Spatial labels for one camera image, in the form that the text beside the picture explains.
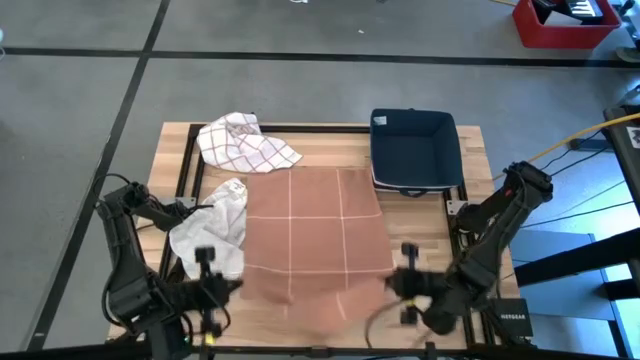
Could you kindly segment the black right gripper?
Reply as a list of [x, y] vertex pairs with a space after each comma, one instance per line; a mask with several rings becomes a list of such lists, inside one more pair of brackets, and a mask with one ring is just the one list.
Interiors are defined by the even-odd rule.
[[385, 296], [410, 300], [418, 296], [432, 297], [441, 289], [441, 274], [415, 269], [396, 269], [384, 282]]

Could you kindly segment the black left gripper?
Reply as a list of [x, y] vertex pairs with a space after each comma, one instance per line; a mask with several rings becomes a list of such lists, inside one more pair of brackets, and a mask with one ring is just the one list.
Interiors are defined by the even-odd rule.
[[219, 309], [225, 315], [229, 312], [226, 306], [230, 297], [239, 295], [242, 279], [228, 280], [225, 278], [208, 278], [204, 282], [188, 281], [183, 283], [185, 295], [185, 310], [214, 310]]

